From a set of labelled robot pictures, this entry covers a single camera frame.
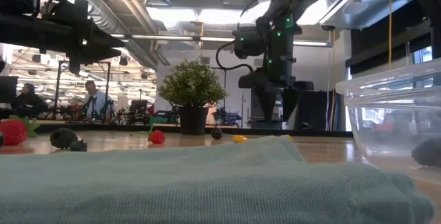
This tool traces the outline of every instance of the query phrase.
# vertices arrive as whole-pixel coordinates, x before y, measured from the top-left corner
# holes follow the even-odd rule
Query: black pot
[[[181,134],[204,134],[207,115],[208,108],[179,107]]]

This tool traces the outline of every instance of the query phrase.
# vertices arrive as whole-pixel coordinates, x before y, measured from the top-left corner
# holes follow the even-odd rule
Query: yellow cable
[[[336,44],[336,31],[333,31],[334,45]],[[331,131],[334,130],[334,111],[336,102],[336,82],[335,82],[335,65],[336,65],[336,50],[332,48],[332,109],[331,109]]]
[[[392,0],[389,0],[389,70],[392,68]]]

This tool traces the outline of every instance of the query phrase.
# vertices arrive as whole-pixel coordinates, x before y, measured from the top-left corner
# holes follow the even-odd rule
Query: person
[[[47,110],[48,104],[35,94],[34,85],[25,83],[12,108],[17,110],[19,116],[38,117],[41,112]]]
[[[105,93],[98,90],[96,88],[95,82],[93,82],[92,80],[85,82],[84,86],[85,86],[85,89],[88,91],[88,94],[85,96],[85,99],[84,99],[84,104],[88,103],[89,98],[91,96],[96,96],[95,110],[96,110],[97,114],[100,115],[101,110],[104,108],[104,105],[105,105]],[[89,106],[86,106],[88,108],[88,112],[86,114],[88,118],[92,118],[92,111],[93,111],[92,104],[93,104],[93,101],[90,101]],[[110,112],[110,106],[107,107],[106,115],[109,114],[109,112]]]

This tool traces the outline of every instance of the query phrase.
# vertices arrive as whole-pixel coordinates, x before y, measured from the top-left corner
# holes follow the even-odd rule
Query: wooden table
[[[88,142],[89,152],[107,150],[139,150],[164,147],[188,147],[199,145],[219,145],[233,143],[232,136],[214,140],[210,135],[183,136],[181,134],[165,134],[166,142],[162,145],[149,144],[144,136],[132,136],[129,132],[77,132],[81,139]],[[0,154],[51,154],[65,152],[52,147],[50,135],[43,134],[37,139],[29,139],[20,146],[0,148]],[[368,163],[350,138],[294,137],[294,143],[304,158],[310,163],[338,163],[355,161]],[[417,188],[428,195],[435,203],[438,215],[433,224],[441,223],[441,187],[430,183],[416,181]]]

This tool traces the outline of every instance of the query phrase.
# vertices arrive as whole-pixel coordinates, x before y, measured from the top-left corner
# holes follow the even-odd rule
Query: clear plastic container
[[[441,59],[338,83],[373,165],[441,185]]]

